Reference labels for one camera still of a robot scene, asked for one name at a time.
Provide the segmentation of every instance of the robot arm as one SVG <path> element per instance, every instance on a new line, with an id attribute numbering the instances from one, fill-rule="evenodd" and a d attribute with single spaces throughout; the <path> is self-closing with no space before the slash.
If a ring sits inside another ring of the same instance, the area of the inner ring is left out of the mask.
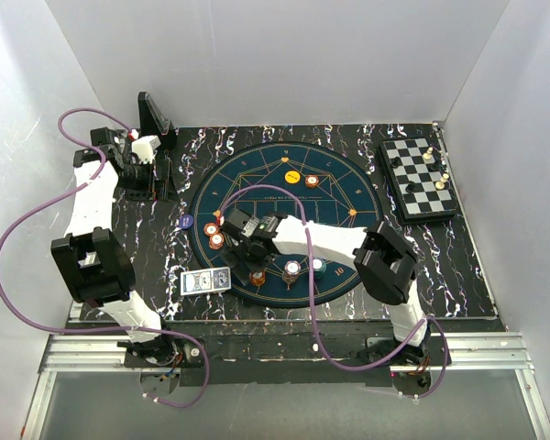
<path id="1" fill-rule="evenodd" d="M 135 272 L 130 258 L 112 233 L 112 207 L 116 186 L 125 188 L 131 200 L 168 200 L 174 194 L 171 161 L 157 148 L 157 136 L 136 138 L 99 128 L 92 143 L 108 158 L 102 172 L 99 156 L 77 151 L 73 166 L 76 184 L 88 186 L 75 195 L 73 213 L 65 236 L 51 242 L 51 254 L 78 303 L 89 303 L 109 314 L 121 326 L 166 328 L 161 317 L 149 309 L 135 291 Z M 177 347 L 166 335 L 129 331 L 124 347 L 150 363 L 172 361 Z"/>
<path id="2" fill-rule="evenodd" d="M 367 293 L 387 304 L 395 339 L 403 341 L 424 319 L 415 281 L 417 256 L 407 241 L 385 222 L 370 228 L 314 222 L 304 226 L 301 220 L 286 214 L 258 219 L 233 209 L 221 226 L 233 239 L 233 246 L 222 253 L 223 260 L 246 283 L 250 272 L 263 270 L 275 255 L 307 255 L 306 227 L 312 238 L 313 256 L 356 270 Z M 428 337 L 424 324 L 409 345 L 421 347 Z"/>

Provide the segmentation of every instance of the playing card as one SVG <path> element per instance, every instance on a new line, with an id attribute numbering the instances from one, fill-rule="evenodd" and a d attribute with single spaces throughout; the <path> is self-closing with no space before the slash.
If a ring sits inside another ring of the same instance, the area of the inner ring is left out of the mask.
<path id="1" fill-rule="evenodd" d="M 230 289 L 230 268 L 210 268 L 181 273 L 181 295 L 219 293 Z"/>

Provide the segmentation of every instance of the circular game board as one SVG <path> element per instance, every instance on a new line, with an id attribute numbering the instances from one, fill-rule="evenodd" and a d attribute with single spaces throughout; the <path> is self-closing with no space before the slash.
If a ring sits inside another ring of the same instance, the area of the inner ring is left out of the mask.
<path id="1" fill-rule="evenodd" d="M 318 177 L 316 188 L 308 188 L 305 184 L 306 176 L 310 175 Z M 334 151 L 301 142 L 272 142 L 248 147 L 216 165 L 193 197 L 190 214 L 194 222 L 189 233 L 193 252 L 203 267 L 225 266 L 220 250 L 210 248 L 204 226 L 215 222 L 216 211 L 230 194 L 257 183 L 280 186 L 298 196 L 307 219 L 316 223 L 342 227 L 373 226 L 383 217 L 379 197 L 367 174 Z M 272 190 L 247 192 L 235 205 L 259 218 L 275 211 L 299 218 L 293 200 Z M 299 279 L 288 286 L 281 274 L 289 260 L 300 262 L 302 269 Z M 277 256 L 267 267 L 267 279 L 262 286 L 243 286 L 233 275 L 230 292 L 268 307 L 306 307 L 307 270 L 304 255 Z M 326 261 L 326 272 L 316 281 L 316 303 L 334 300 L 358 283 L 355 271 L 334 261 Z"/>

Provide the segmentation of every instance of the black marble tabletop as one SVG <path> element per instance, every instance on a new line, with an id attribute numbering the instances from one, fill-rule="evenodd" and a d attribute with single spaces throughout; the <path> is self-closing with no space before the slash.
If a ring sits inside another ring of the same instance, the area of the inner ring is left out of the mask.
<path id="1" fill-rule="evenodd" d="M 125 247 L 137 274 L 137 290 L 147 304 L 169 321 L 183 320 L 304 320 L 307 309 L 272 309 L 243 302 L 232 294 L 181 298 L 183 270 L 200 269 L 180 216 L 187 214 L 197 186 L 221 160 L 245 147 L 270 141 L 303 141 L 334 150 L 361 166 L 377 189 L 385 219 L 404 234 L 418 253 L 418 289 L 427 314 L 438 317 L 496 315 L 483 279 L 465 218 L 427 225 L 403 225 L 398 219 L 387 181 L 375 158 L 388 138 L 432 137 L 430 125 L 223 126 L 179 129 L 172 151 L 179 203 L 127 202 L 120 193 L 113 211 L 116 238 Z M 385 307 L 362 285 L 318 306 L 322 320 L 385 319 Z M 111 318 L 84 305 L 80 320 Z"/>

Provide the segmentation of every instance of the white wall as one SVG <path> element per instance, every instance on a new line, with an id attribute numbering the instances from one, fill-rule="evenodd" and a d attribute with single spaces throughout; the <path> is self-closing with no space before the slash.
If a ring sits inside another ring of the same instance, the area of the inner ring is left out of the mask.
<path id="1" fill-rule="evenodd" d="M 511 0 L 446 120 L 462 201 L 550 415 L 550 1 Z"/>
<path id="2" fill-rule="evenodd" d="M 0 0 L 0 235 L 18 216 L 72 182 L 75 148 L 57 118 L 99 106 L 44 0 Z M 89 139 L 101 120 L 67 127 Z M 50 241 L 71 218 L 66 203 L 29 220 L 6 243 L 1 274 L 15 305 L 36 321 L 63 325 L 71 297 L 50 257 Z M 19 438 L 47 335 L 10 315 L 0 300 L 0 439 Z"/>
<path id="3" fill-rule="evenodd" d="M 102 105 L 181 127 L 445 119 L 509 0 L 47 0 Z"/>

